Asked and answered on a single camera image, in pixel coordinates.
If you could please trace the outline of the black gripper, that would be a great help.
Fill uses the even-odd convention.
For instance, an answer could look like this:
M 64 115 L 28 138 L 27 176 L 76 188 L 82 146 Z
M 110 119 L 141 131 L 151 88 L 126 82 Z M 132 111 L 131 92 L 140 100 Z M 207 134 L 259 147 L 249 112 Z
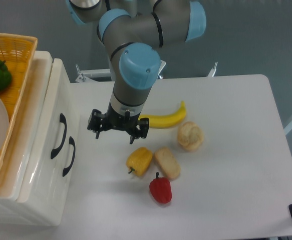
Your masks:
M 140 113 L 132 115 L 131 111 L 124 110 L 124 113 L 117 113 L 111 105 L 108 106 L 105 114 L 97 109 L 93 109 L 87 125 L 87 130 L 96 134 L 95 139 L 99 138 L 101 132 L 117 130 L 126 132 L 130 136 L 129 144 L 134 140 L 145 139 L 149 131 L 149 119 L 138 120 Z

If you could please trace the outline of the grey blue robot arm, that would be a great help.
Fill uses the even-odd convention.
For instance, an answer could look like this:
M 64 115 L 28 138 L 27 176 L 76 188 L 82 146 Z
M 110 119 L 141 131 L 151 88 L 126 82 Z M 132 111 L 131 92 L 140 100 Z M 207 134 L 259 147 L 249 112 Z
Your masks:
M 206 14 L 196 0 L 153 0 L 152 12 L 137 13 L 134 0 L 69 0 L 73 20 L 98 22 L 98 38 L 106 49 L 115 80 L 106 113 L 94 109 L 88 130 L 127 132 L 130 139 L 147 137 L 148 118 L 140 113 L 160 72 L 159 48 L 189 42 L 206 29 Z

